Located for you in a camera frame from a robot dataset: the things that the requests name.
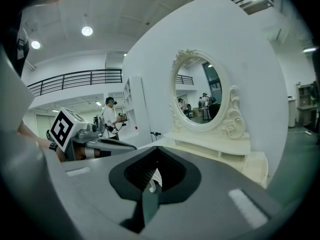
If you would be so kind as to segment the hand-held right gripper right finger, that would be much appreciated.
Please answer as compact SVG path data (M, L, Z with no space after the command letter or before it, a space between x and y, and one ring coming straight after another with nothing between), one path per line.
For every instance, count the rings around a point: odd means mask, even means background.
M184 202L161 205L144 228L151 240L268 240L282 206L233 167L167 148L200 171L197 190Z

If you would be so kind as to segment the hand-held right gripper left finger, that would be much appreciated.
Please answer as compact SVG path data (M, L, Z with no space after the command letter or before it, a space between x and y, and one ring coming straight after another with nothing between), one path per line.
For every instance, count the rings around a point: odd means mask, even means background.
M60 163L53 152L42 156L48 200L42 221L55 239L156 240L158 225L150 223L141 233L121 226L132 217L135 202L119 197L109 182L118 163L146 151L138 149L113 157Z

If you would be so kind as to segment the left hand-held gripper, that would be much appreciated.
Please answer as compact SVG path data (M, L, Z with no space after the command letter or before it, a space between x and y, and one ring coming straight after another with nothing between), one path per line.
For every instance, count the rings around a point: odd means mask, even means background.
M67 161L76 160L75 144L85 145L98 138L97 127L75 111L62 107L56 115L49 134L64 153ZM97 149L111 153L127 153L137 150L129 143L111 138L98 138Z

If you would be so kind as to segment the person's left hand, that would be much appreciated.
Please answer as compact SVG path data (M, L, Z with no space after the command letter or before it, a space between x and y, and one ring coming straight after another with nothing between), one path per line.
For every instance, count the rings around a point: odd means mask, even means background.
M85 154L85 148L82 146L78 146L74 148L74 159L76 161L81 161L81 160L85 160L86 154Z

